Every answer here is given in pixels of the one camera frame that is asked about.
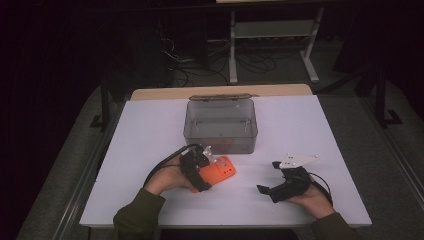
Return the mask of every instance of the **olive green jacket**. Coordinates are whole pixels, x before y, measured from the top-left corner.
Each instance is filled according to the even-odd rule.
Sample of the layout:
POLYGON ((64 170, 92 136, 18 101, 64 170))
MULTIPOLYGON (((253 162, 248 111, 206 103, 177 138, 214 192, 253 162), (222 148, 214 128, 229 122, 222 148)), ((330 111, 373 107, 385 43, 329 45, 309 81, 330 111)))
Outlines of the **olive green jacket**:
MULTIPOLYGON (((152 239, 164 203, 163 197, 141 189, 134 200, 115 215, 111 239, 152 239)), ((317 220, 312 224, 312 230, 316 240, 363 239, 347 225, 339 213, 317 220)))

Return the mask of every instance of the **transparent plastic container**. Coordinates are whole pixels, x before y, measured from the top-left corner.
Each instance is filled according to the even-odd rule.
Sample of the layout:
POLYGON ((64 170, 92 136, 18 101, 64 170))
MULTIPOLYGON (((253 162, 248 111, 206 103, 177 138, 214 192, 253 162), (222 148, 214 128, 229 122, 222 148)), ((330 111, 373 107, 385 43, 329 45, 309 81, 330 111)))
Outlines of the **transparent plastic container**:
POLYGON ((213 154, 250 154, 258 128, 251 99, 190 101, 184 125, 187 144, 211 146, 213 154))

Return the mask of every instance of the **white table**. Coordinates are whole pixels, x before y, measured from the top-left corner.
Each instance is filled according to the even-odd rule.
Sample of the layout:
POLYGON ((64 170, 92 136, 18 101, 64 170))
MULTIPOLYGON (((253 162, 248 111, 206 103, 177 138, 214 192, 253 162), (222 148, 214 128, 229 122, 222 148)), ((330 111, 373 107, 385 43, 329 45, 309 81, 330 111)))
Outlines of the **white table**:
MULTIPOLYGON (((371 220, 346 168, 316 96, 254 97, 258 136, 254 153, 229 155, 237 173, 210 190, 165 192, 162 228, 296 227, 313 219, 297 205, 272 203, 256 185, 274 187, 282 174, 271 162, 286 153, 319 155, 305 165, 331 187, 334 206, 352 227, 371 220)), ((187 99, 126 103, 80 224, 113 227, 118 209, 133 200, 147 174, 185 145, 187 99)))

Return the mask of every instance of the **gray carpet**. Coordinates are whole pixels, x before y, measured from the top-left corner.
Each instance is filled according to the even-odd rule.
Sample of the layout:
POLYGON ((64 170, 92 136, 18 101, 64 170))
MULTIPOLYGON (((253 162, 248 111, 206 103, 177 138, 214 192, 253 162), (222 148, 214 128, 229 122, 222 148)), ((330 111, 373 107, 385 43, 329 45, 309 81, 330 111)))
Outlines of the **gray carpet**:
MULTIPOLYGON (((324 41, 315 45, 311 59, 321 78, 319 84, 311 84, 308 81, 299 55, 294 53, 294 50, 298 50, 296 44, 295 47, 281 48, 281 51, 272 54, 276 64, 275 70, 271 70, 274 63, 269 59, 264 60, 269 71, 254 73, 259 68, 264 69, 265 65, 262 63, 256 65, 258 68, 248 67, 248 65, 245 66, 246 68, 238 66, 239 84, 307 83, 312 89, 317 90, 344 76, 331 70, 341 46, 340 42, 324 41)), ((239 57, 245 61, 250 59, 245 55, 239 57)), ((212 68, 219 70, 224 77, 228 76, 226 59, 217 60, 212 68)), ((198 75, 204 75, 189 74, 189 83, 195 86, 224 85, 224 78, 221 75, 211 74, 210 71, 206 74, 199 69, 192 71, 198 75)), ((187 79, 181 72, 175 72, 175 75, 181 79, 174 82, 175 87, 186 82, 187 79)), ((413 165, 417 175, 422 177, 424 168, 420 160, 423 156, 424 123, 417 119, 415 113, 408 107, 402 93, 389 84, 387 106, 400 115, 404 124, 382 129, 369 111, 369 107, 372 108, 373 96, 356 97, 353 93, 356 83, 357 80, 349 82, 331 94, 319 95, 319 99, 373 222, 372 226, 359 228, 358 231, 366 239, 420 239, 424 236, 423 209, 413 191, 410 190, 406 175, 398 163, 398 157, 394 154, 393 146, 387 142, 387 135, 395 139, 404 157, 413 165)), ((58 156, 57 163, 18 239, 53 238, 69 206, 69 198, 75 192, 83 168, 101 137, 99 129, 89 127, 93 117, 99 112, 100 97, 99 92, 95 91, 81 110, 80 117, 58 156)), ((71 219, 67 231, 61 235, 62 237, 53 239, 107 239, 110 230, 89 230, 79 226, 78 216, 82 213, 83 206, 76 210, 77 213, 71 219)), ((295 229, 295 231, 300 239, 313 239, 308 228, 295 229)))

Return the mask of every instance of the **black cable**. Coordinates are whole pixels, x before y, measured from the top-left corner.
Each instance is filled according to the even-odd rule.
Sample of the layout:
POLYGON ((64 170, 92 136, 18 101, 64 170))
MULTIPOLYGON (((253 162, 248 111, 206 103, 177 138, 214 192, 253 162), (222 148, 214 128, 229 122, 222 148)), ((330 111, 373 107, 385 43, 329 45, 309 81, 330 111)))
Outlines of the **black cable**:
POLYGON ((182 71, 182 72, 185 72, 185 73, 187 73, 187 74, 191 74, 191 75, 194 75, 194 76, 198 76, 198 77, 205 77, 205 76, 213 76, 213 75, 215 75, 215 74, 218 74, 219 76, 221 76, 223 79, 224 79, 224 81, 225 81, 225 83, 226 83, 226 85, 228 85, 228 80, 227 80, 227 78, 222 74, 222 73, 220 73, 220 72, 218 72, 218 71, 215 71, 215 70, 213 70, 213 69, 207 69, 207 68, 179 68, 178 70, 180 70, 180 71, 182 71), (200 71, 209 71, 209 72, 211 72, 211 73, 207 73, 207 74, 200 74, 200 73, 194 73, 194 72, 190 72, 190 71, 187 71, 187 70, 200 70, 200 71))
POLYGON ((186 71, 184 71, 184 70, 182 70, 181 68, 177 68, 177 70, 178 71, 180 71, 180 72, 182 72, 184 75, 185 75, 185 77, 186 77, 186 80, 185 80, 185 83, 183 84, 183 86, 182 87, 185 87, 186 85, 187 85, 187 83, 190 81, 189 80, 189 77, 188 77, 188 74, 187 74, 187 72, 186 71))
POLYGON ((264 64, 267 60, 272 60, 272 58, 270 56, 264 57, 264 56, 261 56, 260 54, 248 54, 247 55, 249 60, 252 61, 253 63, 264 63, 264 64))
POLYGON ((266 66, 267 71, 272 71, 272 70, 275 70, 277 68, 277 63, 275 62, 274 59, 272 59, 270 57, 264 57, 263 59, 256 60, 254 58, 254 56, 249 56, 249 59, 251 59, 250 61, 252 61, 254 63, 263 63, 266 66), (269 62, 272 63, 271 67, 268 66, 266 61, 269 61, 269 62))
POLYGON ((235 57, 235 59, 237 60, 237 62, 239 63, 239 65, 242 68, 244 68, 246 71, 249 71, 249 72, 252 72, 252 73, 266 73, 268 71, 267 69, 263 69, 263 68, 260 68, 260 67, 255 66, 255 65, 249 64, 249 63, 243 61, 242 59, 240 59, 239 57, 235 57), (258 69, 259 71, 254 71, 252 69, 249 69, 248 67, 246 67, 246 65, 249 66, 249 67, 251 67, 251 68, 258 69))
POLYGON ((252 54, 248 54, 248 55, 246 55, 246 57, 254 64, 262 64, 267 72, 272 70, 272 69, 269 68, 268 64, 266 63, 266 61, 268 59, 259 59, 258 60, 252 54))
POLYGON ((251 50, 247 49, 245 46, 242 46, 240 49, 238 49, 238 52, 240 52, 240 50, 244 50, 246 52, 245 57, 247 57, 252 63, 254 63, 254 64, 261 63, 261 64, 263 64, 264 68, 248 64, 247 62, 243 61, 240 57, 238 57, 237 60, 241 61, 242 64, 246 64, 246 65, 253 67, 253 68, 256 68, 256 69, 260 69, 264 72, 268 71, 268 66, 265 63, 266 59, 257 60, 255 57, 253 57, 254 53, 251 50))
POLYGON ((226 56, 228 56, 228 49, 230 48, 230 43, 229 43, 229 41, 227 40, 226 41, 226 44, 223 46, 223 47, 221 47, 220 49, 218 49, 218 50, 216 50, 216 51, 214 51, 213 53, 210 53, 210 54, 208 54, 208 57, 209 58, 212 58, 212 57, 214 57, 214 56, 218 56, 218 57, 222 57, 222 55, 226 55, 226 56))
POLYGON ((328 194, 330 194, 330 196, 331 196, 331 190, 330 190, 330 186, 328 185, 328 183, 322 177, 316 175, 315 173, 309 173, 309 174, 321 179, 321 181, 323 181, 325 183, 325 185, 327 186, 328 194))
POLYGON ((227 62, 228 62, 228 59, 229 59, 228 53, 220 54, 220 55, 217 56, 217 58, 214 61, 209 62, 209 65, 212 65, 215 62, 217 62, 218 60, 220 60, 221 58, 224 58, 225 61, 222 64, 222 66, 218 70, 216 70, 217 72, 222 72, 224 70, 225 66, 227 66, 227 62))
POLYGON ((147 182, 149 182, 149 180, 153 177, 153 175, 162 168, 162 166, 169 162, 171 159, 173 159, 174 157, 178 156, 179 154, 181 154, 182 152, 184 152, 185 150, 191 148, 191 147, 202 147, 199 144, 189 144, 187 146, 184 146, 180 149, 178 149, 177 151, 175 151, 174 153, 172 153, 171 155, 169 155, 167 158, 165 158, 164 160, 160 161, 153 169, 152 171, 150 171, 149 175, 147 175, 146 180, 144 181, 143 187, 146 186, 147 182))
POLYGON ((286 58, 289 58, 289 57, 291 57, 291 56, 293 56, 293 55, 297 54, 298 52, 299 52, 299 51, 295 50, 295 51, 293 51, 292 53, 287 54, 286 56, 283 56, 283 57, 272 57, 272 59, 274 59, 274 60, 286 59, 286 58))
POLYGON ((188 79, 178 79, 178 78, 175 78, 175 80, 177 81, 177 87, 180 87, 180 84, 179 84, 178 81, 184 81, 183 87, 185 87, 188 83, 191 85, 191 87, 194 87, 194 82, 193 81, 190 81, 188 79))
POLYGON ((250 50, 250 49, 246 48, 245 46, 241 47, 241 49, 246 51, 246 53, 248 55, 258 55, 260 58, 262 58, 262 60, 259 60, 259 61, 266 61, 266 60, 270 59, 271 56, 273 55, 273 53, 271 53, 271 54, 268 54, 267 56, 262 56, 261 54, 257 53, 258 51, 264 52, 264 49, 262 49, 260 46, 257 46, 255 50, 250 50))
POLYGON ((180 167, 180 166, 181 166, 181 165, 170 164, 170 165, 161 166, 160 168, 166 168, 166 167, 180 167))

